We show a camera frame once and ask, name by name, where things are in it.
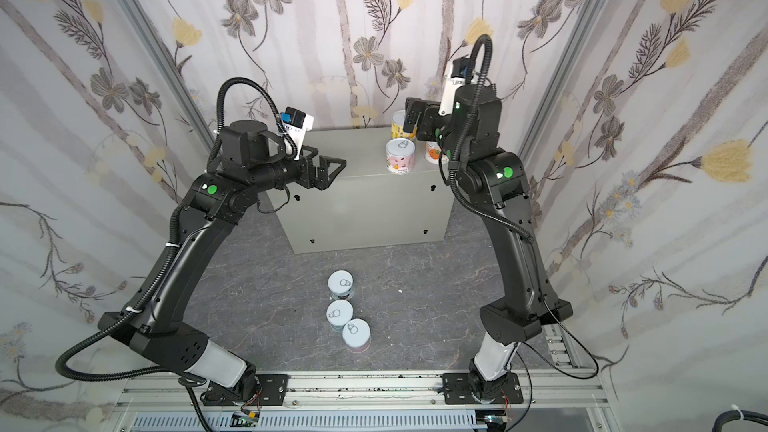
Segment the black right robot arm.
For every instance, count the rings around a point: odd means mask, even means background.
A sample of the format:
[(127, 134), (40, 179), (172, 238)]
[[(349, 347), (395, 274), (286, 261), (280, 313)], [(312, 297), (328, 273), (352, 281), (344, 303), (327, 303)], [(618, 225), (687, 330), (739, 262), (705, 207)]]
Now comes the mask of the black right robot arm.
[(502, 298), (483, 306), (485, 336), (470, 363), (477, 384), (500, 381), (517, 347), (543, 326), (573, 314), (547, 277), (534, 231), (533, 196), (522, 160), (499, 147), (502, 103), (487, 76), (492, 39), (480, 35), (458, 61), (461, 81), (447, 110), (409, 98), (404, 129), (438, 145), (445, 182), (456, 201), (486, 227), (502, 278)]

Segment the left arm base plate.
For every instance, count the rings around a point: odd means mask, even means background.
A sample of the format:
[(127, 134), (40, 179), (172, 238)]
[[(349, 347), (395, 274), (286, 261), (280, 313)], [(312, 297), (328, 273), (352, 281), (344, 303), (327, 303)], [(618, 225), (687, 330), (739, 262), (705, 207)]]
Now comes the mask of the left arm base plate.
[(246, 372), (233, 387), (211, 382), (201, 394), (205, 406), (282, 406), (288, 374)]

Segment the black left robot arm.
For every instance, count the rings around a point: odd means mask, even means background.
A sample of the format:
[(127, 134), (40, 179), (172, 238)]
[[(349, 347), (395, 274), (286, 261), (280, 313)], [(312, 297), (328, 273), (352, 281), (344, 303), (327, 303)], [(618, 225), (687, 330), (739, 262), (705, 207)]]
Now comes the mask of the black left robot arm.
[[(255, 120), (225, 121), (226, 95), (234, 86), (257, 91), (271, 109), (276, 128)], [(174, 209), (163, 251), (140, 289), (118, 312), (102, 316), (98, 330), (64, 351), (56, 372), (81, 382), (119, 381), (159, 372), (199, 378), (231, 392), (259, 387), (253, 364), (189, 326), (184, 314), (208, 264), (223, 241), (262, 193), (290, 184), (325, 190), (344, 170), (343, 159), (326, 157), (302, 143), (309, 117), (295, 108), (280, 112), (266, 89), (245, 77), (226, 80), (216, 101), (216, 138), (206, 170)], [(123, 372), (89, 373), (69, 364), (77, 354), (108, 337), (129, 347), (151, 366)]]

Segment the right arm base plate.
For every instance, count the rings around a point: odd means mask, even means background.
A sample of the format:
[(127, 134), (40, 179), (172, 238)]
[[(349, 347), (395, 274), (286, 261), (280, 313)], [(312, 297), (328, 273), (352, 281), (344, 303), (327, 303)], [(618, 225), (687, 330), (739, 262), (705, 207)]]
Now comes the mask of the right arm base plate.
[(507, 372), (494, 381), (485, 381), (476, 372), (444, 373), (438, 393), (446, 405), (516, 405), (524, 402), (518, 376)]

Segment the yellow white label can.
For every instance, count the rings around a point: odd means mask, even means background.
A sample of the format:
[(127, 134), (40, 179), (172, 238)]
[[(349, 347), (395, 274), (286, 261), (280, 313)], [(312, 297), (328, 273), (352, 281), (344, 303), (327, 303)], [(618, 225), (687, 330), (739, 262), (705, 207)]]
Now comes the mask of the yellow white label can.
[(404, 131), (406, 114), (404, 110), (396, 111), (392, 115), (391, 119), (391, 138), (408, 138), (408, 134)]

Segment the orange persimmon label can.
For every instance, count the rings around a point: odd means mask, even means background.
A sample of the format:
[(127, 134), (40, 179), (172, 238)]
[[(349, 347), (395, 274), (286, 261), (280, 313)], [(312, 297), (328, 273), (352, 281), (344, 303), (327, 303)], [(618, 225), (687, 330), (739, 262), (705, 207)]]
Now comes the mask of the orange persimmon label can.
[(425, 158), (431, 164), (439, 165), (442, 161), (442, 149), (437, 142), (427, 141)]

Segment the pink label can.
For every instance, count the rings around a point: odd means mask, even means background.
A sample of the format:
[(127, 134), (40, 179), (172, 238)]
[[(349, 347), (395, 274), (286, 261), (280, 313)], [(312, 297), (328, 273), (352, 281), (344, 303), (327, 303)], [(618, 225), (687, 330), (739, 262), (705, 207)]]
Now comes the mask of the pink label can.
[(395, 138), (385, 147), (386, 167), (393, 174), (408, 174), (415, 164), (415, 144), (406, 138)]

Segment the purple label can front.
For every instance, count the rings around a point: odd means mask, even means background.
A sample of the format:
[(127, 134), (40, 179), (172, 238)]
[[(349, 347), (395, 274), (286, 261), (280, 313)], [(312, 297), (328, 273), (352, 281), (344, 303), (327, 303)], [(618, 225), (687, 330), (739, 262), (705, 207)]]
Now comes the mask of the purple label can front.
[(364, 352), (369, 347), (371, 340), (369, 324), (360, 318), (350, 320), (343, 327), (342, 339), (351, 351)]

